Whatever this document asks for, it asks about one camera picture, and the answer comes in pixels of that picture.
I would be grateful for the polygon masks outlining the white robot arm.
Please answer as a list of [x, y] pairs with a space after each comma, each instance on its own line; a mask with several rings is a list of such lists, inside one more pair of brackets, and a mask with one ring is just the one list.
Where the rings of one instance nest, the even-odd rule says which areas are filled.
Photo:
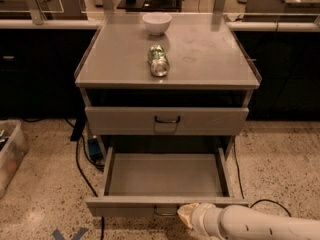
[[318, 220], [264, 214], [239, 205], [192, 203], [177, 213], [189, 229], [219, 240], [320, 240]]

